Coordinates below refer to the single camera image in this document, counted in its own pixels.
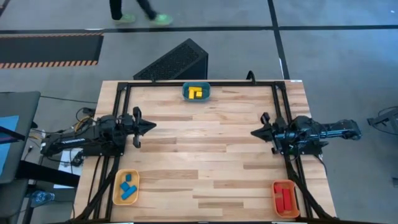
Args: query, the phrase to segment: wooden table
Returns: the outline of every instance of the wooden table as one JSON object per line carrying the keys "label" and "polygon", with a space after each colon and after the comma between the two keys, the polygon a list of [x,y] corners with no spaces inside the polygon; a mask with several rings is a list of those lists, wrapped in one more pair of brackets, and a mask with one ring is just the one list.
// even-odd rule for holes
{"label": "wooden table", "polygon": [[[117,83],[103,82],[97,117],[112,113]],[[286,87],[293,118],[310,116],[303,83],[286,81]],[[132,136],[127,139],[119,169],[139,171],[139,196],[131,206],[113,205],[113,222],[280,220],[272,207],[270,186],[276,179],[287,179],[284,160],[271,153],[271,143],[250,134],[262,127],[263,112],[269,112],[271,121],[275,119],[270,87],[214,86],[205,104],[184,101],[181,87],[133,87],[129,113],[134,106],[157,127],[141,138],[140,149],[132,145]],[[313,156],[302,156],[302,160],[309,191],[326,212],[335,215],[323,166]],[[84,161],[76,214],[87,204],[96,161],[97,157]],[[105,192],[100,217],[104,217],[107,197]]]}

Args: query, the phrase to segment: concrete floor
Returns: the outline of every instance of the concrete floor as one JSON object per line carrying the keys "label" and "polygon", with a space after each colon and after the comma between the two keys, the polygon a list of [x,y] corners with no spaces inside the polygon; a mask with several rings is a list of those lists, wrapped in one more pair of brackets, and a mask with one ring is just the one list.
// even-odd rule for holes
{"label": "concrete floor", "polygon": [[[171,14],[175,27],[271,26],[263,0],[152,0]],[[394,0],[274,0],[280,26],[398,24]],[[0,17],[0,30],[114,28],[107,0],[11,0]],[[137,23],[149,27],[135,1],[124,1]],[[322,123],[358,122],[363,139],[333,140],[324,150],[328,180],[338,216],[345,220],[396,223],[398,176],[396,136],[370,128],[366,118],[396,105],[398,30],[282,31],[291,79],[303,80],[312,116]],[[103,80],[130,80],[132,75],[192,38],[209,53],[209,79],[281,79],[272,31],[158,32],[105,34],[99,64],[94,67],[0,70],[0,91],[39,90],[43,95],[96,101]],[[83,103],[41,99],[35,121],[53,131],[75,122]],[[28,158],[38,161],[39,152]],[[62,200],[71,190],[57,191]],[[60,222],[71,206],[35,210],[32,223]]]}

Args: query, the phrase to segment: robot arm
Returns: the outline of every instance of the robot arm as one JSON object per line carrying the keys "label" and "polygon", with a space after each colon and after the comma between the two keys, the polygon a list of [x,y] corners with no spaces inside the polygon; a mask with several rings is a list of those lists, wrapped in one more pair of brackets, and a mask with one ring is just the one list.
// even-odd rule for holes
{"label": "robot arm", "polygon": [[296,117],[290,124],[283,118],[277,118],[275,123],[269,123],[268,113],[261,116],[263,127],[251,134],[266,142],[272,141],[274,154],[283,153],[283,148],[299,149],[303,154],[319,155],[327,142],[320,139],[343,138],[359,140],[362,136],[358,125],[353,120],[341,120],[331,124],[320,124],[306,116]]}
{"label": "robot arm", "polygon": [[86,129],[48,135],[43,139],[41,153],[52,156],[64,149],[81,147],[83,156],[121,156],[127,135],[134,134],[133,145],[140,148],[139,136],[154,127],[156,124],[142,119],[140,109],[135,107],[133,116],[123,114],[115,118],[113,115],[106,115]]}

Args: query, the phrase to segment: blue tray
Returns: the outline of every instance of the blue tray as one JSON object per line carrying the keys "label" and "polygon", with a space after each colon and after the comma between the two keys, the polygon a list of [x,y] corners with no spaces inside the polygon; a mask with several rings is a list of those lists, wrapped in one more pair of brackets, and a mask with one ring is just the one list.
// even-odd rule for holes
{"label": "blue tray", "polygon": [[[191,100],[189,96],[189,87],[201,87],[202,89],[202,98],[201,99],[193,99]],[[182,95],[184,99],[191,102],[206,102],[210,97],[210,84],[207,82],[186,82],[182,85]]]}

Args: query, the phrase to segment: sneaker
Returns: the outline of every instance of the sneaker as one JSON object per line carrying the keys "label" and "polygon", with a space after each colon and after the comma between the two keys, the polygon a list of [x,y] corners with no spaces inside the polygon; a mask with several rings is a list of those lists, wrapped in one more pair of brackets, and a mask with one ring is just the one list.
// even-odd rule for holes
{"label": "sneaker", "polygon": [[132,23],[136,21],[136,17],[133,14],[123,14],[120,20],[113,20],[117,24]]}
{"label": "sneaker", "polygon": [[173,22],[173,18],[166,14],[158,14],[154,20],[151,21],[155,26],[168,26]]}

